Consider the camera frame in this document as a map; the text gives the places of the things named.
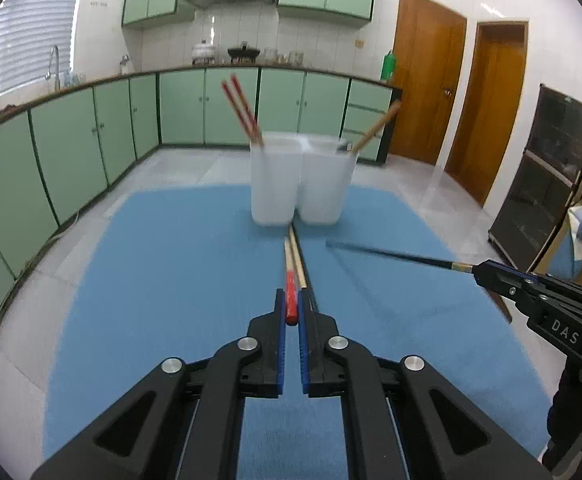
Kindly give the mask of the red orange chopstick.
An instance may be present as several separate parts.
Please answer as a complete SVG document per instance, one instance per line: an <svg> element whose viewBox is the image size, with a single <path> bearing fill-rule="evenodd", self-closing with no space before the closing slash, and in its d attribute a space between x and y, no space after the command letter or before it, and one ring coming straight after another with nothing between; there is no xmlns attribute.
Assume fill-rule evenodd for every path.
<svg viewBox="0 0 582 480"><path fill-rule="evenodd" d="M294 260L290 240L283 242L285 264L285 323L295 326L298 323L297 292L295 284Z"/></svg>

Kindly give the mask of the plain bamboo chopstick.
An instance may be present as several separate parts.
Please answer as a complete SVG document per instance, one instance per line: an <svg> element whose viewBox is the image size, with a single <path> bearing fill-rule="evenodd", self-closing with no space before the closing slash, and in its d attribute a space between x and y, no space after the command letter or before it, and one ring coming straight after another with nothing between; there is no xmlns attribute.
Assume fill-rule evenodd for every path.
<svg viewBox="0 0 582 480"><path fill-rule="evenodd" d="M366 145L371 141L371 139L379 133L399 112L402 107L402 102L395 101L388 111L377 121L371 128L364 134L364 136L355 143L349 150L352 154L358 154Z"/></svg>
<svg viewBox="0 0 582 480"><path fill-rule="evenodd" d="M289 227L289 238L291 244L291 252L293 256L294 266L295 266L295 273L297 276L297 283L300 285L300 288L307 287L307 280L304 270L304 263L302 259L302 255L300 254L300 246L298 246L297 238L294 230L294 226Z"/></svg>

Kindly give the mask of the red patterned chopstick crossing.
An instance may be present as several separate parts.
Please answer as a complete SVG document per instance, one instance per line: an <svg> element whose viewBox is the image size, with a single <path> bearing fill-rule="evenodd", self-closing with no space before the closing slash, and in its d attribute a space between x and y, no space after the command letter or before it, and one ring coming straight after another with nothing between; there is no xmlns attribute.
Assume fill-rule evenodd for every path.
<svg viewBox="0 0 582 480"><path fill-rule="evenodd" d="M233 89L233 86L231 84L231 79L229 81L226 81L226 80L221 81L221 88L222 88L222 91L225 93L225 96L226 96L228 102L230 103L230 105L234 111L234 114L236 114L236 117L238 118L238 121L240 122L240 125L242 126L245 134L248 136L248 140L251 141L251 144L255 144L252 141L250 134L248 133L248 128L246 128L246 122L245 122L245 118L242 115L240 101L238 99L238 96L236 95L236 92Z"/></svg>

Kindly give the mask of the red patterned chopstick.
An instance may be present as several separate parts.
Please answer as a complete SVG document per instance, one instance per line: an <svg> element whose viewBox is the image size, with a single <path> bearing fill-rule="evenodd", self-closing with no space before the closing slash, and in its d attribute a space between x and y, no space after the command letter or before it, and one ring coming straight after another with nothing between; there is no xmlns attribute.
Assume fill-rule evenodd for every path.
<svg viewBox="0 0 582 480"><path fill-rule="evenodd" d="M252 110L251 104L250 102L248 102L248 98L246 97L243 91L242 84L240 84L240 80L236 76L236 74L232 74L230 76L230 79L233 89L236 92L236 95L238 96L238 99L240 101L240 107L242 110L242 115L245 118L248 133L250 134L250 137L255 144L263 146L264 138L262 129L259 127L255 114Z"/></svg>

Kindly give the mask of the green lower kitchen cabinets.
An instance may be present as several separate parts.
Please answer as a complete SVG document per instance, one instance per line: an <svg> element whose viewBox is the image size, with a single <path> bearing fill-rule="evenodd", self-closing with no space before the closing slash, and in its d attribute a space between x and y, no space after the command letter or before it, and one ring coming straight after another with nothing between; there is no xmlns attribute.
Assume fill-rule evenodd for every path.
<svg viewBox="0 0 582 480"><path fill-rule="evenodd" d="M118 76L0 114L0 310L65 223L162 146L242 148L221 86L240 80L262 128L358 140L402 90L326 70L186 67Z"/></svg>

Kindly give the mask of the blue table cloth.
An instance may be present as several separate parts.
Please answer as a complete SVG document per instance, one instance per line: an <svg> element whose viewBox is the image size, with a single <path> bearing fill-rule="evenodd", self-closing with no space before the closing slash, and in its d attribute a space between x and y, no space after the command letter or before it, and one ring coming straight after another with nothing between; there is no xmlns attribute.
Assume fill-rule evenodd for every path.
<svg viewBox="0 0 582 480"><path fill-rule="evenodd" d="M285 327L285 226L260 226L245 186L131 195L93 254L67 315L49 380L51 456L169 358L194 363L264 318L284 374L245 403L242 479L343 479L341 403L303 391L298 331ZM391 361L420 356L525 451L548 440L550 405L530 360L469 275L361 252L448 258L394 195L351 188L333 226L295 228L318 310Z"/></svg>

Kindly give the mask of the right wooden door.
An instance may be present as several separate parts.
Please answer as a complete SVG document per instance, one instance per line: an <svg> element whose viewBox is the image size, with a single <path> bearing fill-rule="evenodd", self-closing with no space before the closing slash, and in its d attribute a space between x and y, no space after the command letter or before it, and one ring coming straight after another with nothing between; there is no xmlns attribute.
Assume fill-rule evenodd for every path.
<svg viewBox="0 0 582 480"><path fill-rule="evenodd" d="M518 114L527 58L526 22L481 22L468 88L445 171L484 205Z"/></svg>

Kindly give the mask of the wooden door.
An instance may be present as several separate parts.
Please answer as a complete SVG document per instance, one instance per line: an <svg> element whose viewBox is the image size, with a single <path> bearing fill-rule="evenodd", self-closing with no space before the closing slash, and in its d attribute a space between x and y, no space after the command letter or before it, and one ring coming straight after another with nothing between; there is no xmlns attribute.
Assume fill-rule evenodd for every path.
<svg viewBox="0 0 582 480"><path fill-rule="evenodd" d="M445 171L484 205L518 114L527 58L526 22L481 22L468 88Z"/></svg>
<svg viewBox="0 0 582 480"><path fill-rule="evenodd" d="M455 102L466 25L433 0L399 0L393 53L394 87L402 89L390 152L433 165Z"/></svg>

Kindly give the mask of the white double utensil holder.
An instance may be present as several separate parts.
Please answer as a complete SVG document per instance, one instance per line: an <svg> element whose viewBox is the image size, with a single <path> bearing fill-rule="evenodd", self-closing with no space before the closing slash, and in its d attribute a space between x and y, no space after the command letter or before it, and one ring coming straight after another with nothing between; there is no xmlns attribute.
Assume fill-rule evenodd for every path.
<svg viewBox="0 0 582 480"><path fill-rule="evenodd" d="M294 218L333 226L341 217L358 154L350 143L321 134L266 132L250 145L251 214L260 226Z"/></svg>

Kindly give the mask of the green bottle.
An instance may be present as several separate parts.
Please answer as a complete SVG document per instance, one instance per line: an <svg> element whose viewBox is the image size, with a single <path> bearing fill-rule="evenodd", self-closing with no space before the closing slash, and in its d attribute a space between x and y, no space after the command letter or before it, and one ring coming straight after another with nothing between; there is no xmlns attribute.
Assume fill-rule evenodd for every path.
<svg viewBox="0 0 582 480"><path fill-rule="evenodd" d="M380 79L382 81L389 81L394 74L395 66L396 56L393 52L387 52L383 58Z"/></svg>

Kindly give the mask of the left wooden door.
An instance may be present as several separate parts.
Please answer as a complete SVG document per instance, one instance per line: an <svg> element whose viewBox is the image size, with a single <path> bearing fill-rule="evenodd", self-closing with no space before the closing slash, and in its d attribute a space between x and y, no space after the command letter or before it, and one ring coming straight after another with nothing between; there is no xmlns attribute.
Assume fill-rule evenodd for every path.
<svg viewBox="0 0 582 480"><path fill-rule="evenodd" d="M455 102L466 25L433 0L399 0L393 53L394 87L402 89L390 152L433 165Z"/></svg>

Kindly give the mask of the black wok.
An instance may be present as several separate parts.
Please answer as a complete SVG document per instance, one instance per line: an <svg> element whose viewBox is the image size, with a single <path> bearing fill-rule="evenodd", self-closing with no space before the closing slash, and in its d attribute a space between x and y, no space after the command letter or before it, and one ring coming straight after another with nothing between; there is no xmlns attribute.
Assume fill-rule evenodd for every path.
<svg viewBox="0 0 582 480"><path fill-rule="evenodd" d="M228 49L231 64L255 64L260 55L260 50L248 44Z"/></svg>

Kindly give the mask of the chrome sink faucet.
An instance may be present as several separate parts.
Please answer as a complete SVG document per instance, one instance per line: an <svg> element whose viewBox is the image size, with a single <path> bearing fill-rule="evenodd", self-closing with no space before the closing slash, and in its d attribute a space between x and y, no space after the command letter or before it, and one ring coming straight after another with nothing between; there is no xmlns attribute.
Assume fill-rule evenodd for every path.
<svg viewBox="0 0 582 480"><path fill-rule="evenodd" d="M60 49L57 44L51 47L49 55L49 63L47 73L44 75L44 80L52 82L53 91L59 92L61 89L60 81Z"/></svg>

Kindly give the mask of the white cooking pot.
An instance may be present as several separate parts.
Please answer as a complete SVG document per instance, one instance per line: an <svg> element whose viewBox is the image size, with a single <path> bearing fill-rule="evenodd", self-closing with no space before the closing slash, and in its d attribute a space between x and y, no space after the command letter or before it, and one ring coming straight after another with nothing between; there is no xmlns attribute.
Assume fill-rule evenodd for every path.
<svg viewBox="0 0 582 480"><path fill-rule="evenodd" d="M193 65L214 64L217 60L217 47L202 40L195 44L191 51L191 63Z"/></svg>

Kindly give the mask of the window blinds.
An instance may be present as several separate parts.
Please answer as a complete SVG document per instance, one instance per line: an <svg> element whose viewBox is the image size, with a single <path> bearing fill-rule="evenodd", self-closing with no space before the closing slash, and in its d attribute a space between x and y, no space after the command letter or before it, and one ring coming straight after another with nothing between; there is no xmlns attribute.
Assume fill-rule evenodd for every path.
<svg viewBox="0 0 582 480"><path fill-rule="evenodd" d="M44 78L51 47L60 49L60 75L72 62L77 0L2 0L0 94Z"/></svg>

